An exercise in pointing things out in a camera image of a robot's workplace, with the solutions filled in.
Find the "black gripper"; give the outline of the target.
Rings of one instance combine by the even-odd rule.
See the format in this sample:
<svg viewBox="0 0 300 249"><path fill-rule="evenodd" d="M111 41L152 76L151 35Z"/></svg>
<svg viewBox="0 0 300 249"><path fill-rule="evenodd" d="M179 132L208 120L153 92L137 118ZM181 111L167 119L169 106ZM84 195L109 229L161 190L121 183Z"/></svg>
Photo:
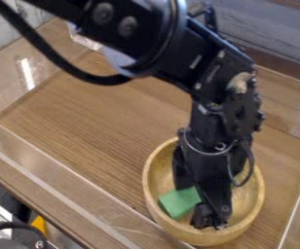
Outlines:
<svg viewBox="0 0 300 249"><path fill-rule="evenodd" d="M224 150L207 150L192 143L189 130L177 132L173 158L175 184L179 190L195 187L203 201L195 206L191 226L197 230L223 230L232 217L232 189L243 187L256 168L253 136L236 140Z"/></svg>

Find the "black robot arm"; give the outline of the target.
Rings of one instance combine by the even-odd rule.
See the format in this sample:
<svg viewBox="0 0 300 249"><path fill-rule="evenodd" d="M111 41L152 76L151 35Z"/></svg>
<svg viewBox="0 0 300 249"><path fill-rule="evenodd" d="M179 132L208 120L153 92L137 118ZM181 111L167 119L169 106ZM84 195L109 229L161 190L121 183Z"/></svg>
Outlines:
<svg viewBox="0 0 300 249"><path fill-rule="evenodd" d="M255 61L220 34L216 10L189 11L185 0L26 0L70 22L108 48L120 73L94 83L117 85L153 76L192 98L188 126L173 152L176 189L195 189L192 226L225 227L239 174L256 168L253 135L265 114Z"/></svg>

